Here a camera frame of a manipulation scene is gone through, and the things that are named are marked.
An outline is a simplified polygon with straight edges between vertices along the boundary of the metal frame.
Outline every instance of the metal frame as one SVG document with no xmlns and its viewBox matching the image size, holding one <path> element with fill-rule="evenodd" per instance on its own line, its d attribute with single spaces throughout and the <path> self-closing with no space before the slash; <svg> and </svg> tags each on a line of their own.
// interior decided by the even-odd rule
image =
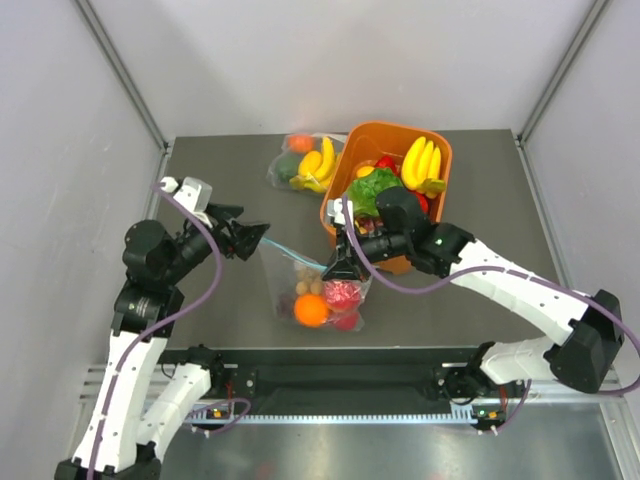
<svg viewBox="0 0 640 480">
<path fill-rule="evenodd" d="M 536 102 L 535 107 L 533 107 L 533 111 L 529 114 L 522 132 L 518 135 L 518 139 L 521 142 L 526 143 L 531 138 L 533 131 L 542 118 L 542 115 L 544 115 L 544 112 L 555 97 L 558 89 L 571 70 L 571 67 L 573 67 L 576 58 L 578 58 L 578 55 L 584 49 L 589 38 L 591 38 L 591 34 L 594 32 L 598 22 L 603 17 L 610 3 L 611 0 L 595 0 L 591 5 L 591 8 L 578 28 L 578 31 L 571 40 L 569 47 L 562 56 L 560 63 L 556 67 L 553 75 L 551 75 L 549 83 L 547 83 L 542 95 Z"/>
<path fill-rule="evenodd" d="M 131 74 L 120 59 L 118 51 L 111 41 L 111 38 L 109 38 L 109 34 L 102 25 L 98 14 L 94 10 L 89 0 L 72 0 L 72 2 L 80 12 L 82 20 L 89 28 L 89 31 L 98 44 L 98 47 L 100 48 L 100 50 L 102 50 L 105 59 L 109 63 L 109 66 L 113 70 L 113 73 L 115 73 L 116 78 L 122 86 L 122 89 L 131 100 L 134 108 L 140 114 L 142 121 L 149 131 L 149 134 L 158 145 L 158 148 L 165 152 L 169 147 L 169 142 L 165 139 L 164 135 L 160 131 L 160 127 L 158 127 L 158 124 L 153 118 L 153 115 L 149 111 L 149 108 L 142 98 L 138 87 L 131 77 Z"/>
</svg>

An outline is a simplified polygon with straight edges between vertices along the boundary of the yellow fruit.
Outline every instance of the yellow fruit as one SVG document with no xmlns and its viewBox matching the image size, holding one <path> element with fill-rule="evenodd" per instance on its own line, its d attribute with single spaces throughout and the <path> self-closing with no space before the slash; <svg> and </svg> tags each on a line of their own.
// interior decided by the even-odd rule
<svg viewBox="0 0 640 480">
<path fill-rule="evenodd" d="M 367 165 L 365 167 L 360 167 L 358 170 L 356 170 L 356 177 L 358 177 L 358 178 L 366 177 L 367 175 L 369 175 L 374 170 L 375 170 L 375 168 L 373 168 L 370 165 Z"/>
<path fill-rule="evenodd" d="M 304 183 L 304 188 L 316 193 L 325 193 L 331 183 L 331 177 L 324 179 L 322 182 L 311 178 Z"/>
<path fill-rule="evenodd" d="M 422 185 L 420 185 L 420 191 L 424 192 L 427 198 L 434 199 L 439 193 L 444 192 L 447 189 L 447 183 L 444 180 L 437 178 L 427 178 Z"/>
<path fill-rule="evenodd" d="M 418 161 L 420 160 L 420 156 L 424 151 L 426 143 L 427 139 L 425 137 L 418 138 L 415 142 L 413 142 L 411 148 L 409 148 L 409 151 L 404 157 L 404 161 L 402 162 L 400 177 L 402 178 L 405 187 L 407 187 L 409 190 L 415 190 L 421 183 L 418 181 L 418 177 L 416 174 Z"/>
<path fill-rule="evenodd" d="M 420 160 L 418 160 L 418 169 L 416 171 L 416 177 L 419 182 L 423 182 L 425 178 L 427 178 L 427 172 L 429 171 L 429 165 L 431 164 L 431 157 L 433 156 L 433 142 L 429 140 L 427 142 L 427 146 L 424 147 L 424 151 L 422 155 L 420 155 Z"/>
<path fill-rule="evenodd" d="M 303 176 L 313 175 L 313 172 L 315 172 L 321 164 L 322 154 L 317 150 L 312 150 L 304 156 L 300 165 L 298 165 L 298 174 Z"/>
<path fill-rule="evenodd" d="M 440 149 L 436 147 L 433 151 L 433 157 L 431 157 L 431 165 L 429 165 L 429 172 L 427 173 L 428 180 L 437 180 L 440 178 L 440 163 L 442 162 L 442 155 L 440 153 Z M 433 189 L 428 190 L 427 192 L 428 198 L 436 198 L 439 192 L 433 191 Z"/>
<path fill-rule="evenodd" d="M 312 175 L 316 180 L 321 182 L 331 176 L 336 166 L 336 152 L 333 149 L 333 143 L 329 137 L 322 137 L 322 163 Z"/>
</svg>

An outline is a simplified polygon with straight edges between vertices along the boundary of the yellow banana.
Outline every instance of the yellow banana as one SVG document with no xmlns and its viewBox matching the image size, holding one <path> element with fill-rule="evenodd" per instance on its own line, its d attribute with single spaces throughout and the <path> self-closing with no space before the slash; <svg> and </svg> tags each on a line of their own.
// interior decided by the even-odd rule
<svg viewBox="0 0 640 480">
<path fill-rule="evenodd" d="M 322 163 L 322 154 L 317 150 L 311 150 L 307 153 L 300 165 L 298 165 L 298 175 L 307 176 L 313 174 Z"/>
<path fill-rule="evenodd" d="M 431 157 L 433 156 L 433 141 L 429 140 L 427 146 L 424 147 L 420 160 L 418 160 L 418 169 L 416 172 L 416 179 L 422 183 L 427 178 L 427 172 L 429 172 L 429 165 L 431 164 Z M 420 186 L 416 189 L 420 193 L 424 193 Z"/>
<path fill-rule="evenodd" d="M 442 162 L 442 154 L 440 149 L 436 147 L 431 157 L 431 164 L 429 165 L 429 172 L 427 173 L 427 180 L 437 180 L 440 178 L 440 163 Z M 426 194 L 428 198 L 436 198 L 439 192 L 433 190 L 427 190 Z"/>
<path fill-rule="evenodd" d="M 331 183 L 331 176 L 328 176 L 323 181 L 318 182 L 313 175 L 296 175 L 291 180 L 289 180 L 289 185 L 291 188 L 296 190 L 312 190 L 316 193 L 325 193 L 329 188 L 329 184 Z"/>
<path fill-rule="evenodd" d="M 322 137 L 322 164 L 315 172 L 311 172 L 313 177 L 321 182 L 327 177 L 331 177 L 333 169 L 336 166 L 336 152 L 333 149 L 333 143 L 329 137 Z"/>
<path fill-rule="evenodd" d="M 425 144 L 427 143 L 427 139 L 425 137 L 418 138 L 409 151 L 404 157 L 404 161 L 402 162 L 402 170 L 400 172 L 400 177 L 404 182 L 405 187 L 409 190 L 415 190 L 420 185 L 420 181 L 417 177 L 417 169 L 418 169 L 418 161 L 424 151 Z"/>
</svg>

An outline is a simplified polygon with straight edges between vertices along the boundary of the white robotic arm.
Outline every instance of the white robotic arm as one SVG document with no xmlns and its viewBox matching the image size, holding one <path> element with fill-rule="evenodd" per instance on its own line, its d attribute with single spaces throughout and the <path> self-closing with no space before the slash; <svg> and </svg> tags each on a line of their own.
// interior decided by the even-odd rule
<svg viewBox="0 0 640 480">
<path fill-rule="evenodd" d="M 236 217 L 242 207 L 209 203 L 211 187 L 200 180 L 166 177 L 162 184 L 193 221 L 206 226 L 228 258 L 246 260 L 269 228 L 268 224 L 239 223 Z M 180 310 L 184 297 L 176 283 L 212 250 L 195 225 L 185 224 L 184 231 L 172 238 L 155 220 L 133 225 L 125 245 L 127 281 L 114 306 L 104 380 L 89 427 L 72 458 L 58 464 L 56 480 L 85 480 L 90 469 L 101 479 L 157 478 L 167 447 L 194 404 L 206 393 L 223 390 L 220 358 L 205 347 L 193 347 L 143 414 L 151 375 L 172 326 L 145 333 Z"/>
<path fill-rule="evenodd" d="M 527 379 L 559 380 L 585 393 L 599 390 L 624 337 L 609 319 L 580 300 L 586 297 L 584 293 L 572 291 L 568 295 L 550 289 L 533 272 L 496 254 L 469 232 L 451 224 L 432 224 L 403 187 L 383 191 L 376 205 L 384 229 L 352 241 L 346 232 L 343 200 L 330 202 L 327 214 L 336 227 L 337 243 L 323 279 L 357 279 L 370 272 L 378 276 L 372 268 L 364 268 L 363 257 L 374 263 L 404 255 L 417 270 L 487 297 L 545 335 L 516 343 L 481 345 L 464 378 L 456 375 L 453 379 L 457 384 L 471 384 L 464 390 L 491 390 L 495 385 Z M 348 218 L 353 222 L 352 205 Z M 591 300 L 620 316 L 614 295 L 600 290 Z"/>
</svg>

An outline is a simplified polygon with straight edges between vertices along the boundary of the clear plastic bag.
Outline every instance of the clear plastic bag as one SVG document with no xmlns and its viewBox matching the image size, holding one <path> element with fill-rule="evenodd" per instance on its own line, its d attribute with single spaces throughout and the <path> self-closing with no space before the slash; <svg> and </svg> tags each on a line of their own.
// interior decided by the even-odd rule
<svg viewBox="0 0 640 480">
<path fill-rule="evenodd" d="M 276 188 L 324 195 L 346 139 L 332 133 L 285 136 L 282 152 L 269 165 L 267 181 Z"/>
<path fill-rule="evenodd" d="M 324 266 L 269 239 L 258 247 L 276 319 L 309 328 L 358 331 L 364 326 L 358 308 L 367 282 L 330 280 Z"/>
</svg>

